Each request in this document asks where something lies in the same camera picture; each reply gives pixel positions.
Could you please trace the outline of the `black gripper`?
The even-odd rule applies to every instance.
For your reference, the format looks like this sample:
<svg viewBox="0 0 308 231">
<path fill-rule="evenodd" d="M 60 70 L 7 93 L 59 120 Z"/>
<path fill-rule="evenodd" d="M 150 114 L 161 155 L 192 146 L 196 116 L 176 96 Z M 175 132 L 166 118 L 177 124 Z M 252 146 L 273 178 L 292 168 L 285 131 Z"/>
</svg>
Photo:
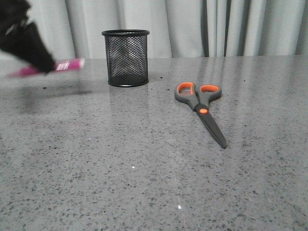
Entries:
<svg viewBox="0 0 308 231">
<path fill-rule="evenodd" d="M 36 24 L 21 26 L 27 22 L 30 8 L 26 0 L 0 1 L 0 49 L 48 73 L 54 70 L 55 61 L 43 44 Z"/>
</svg>

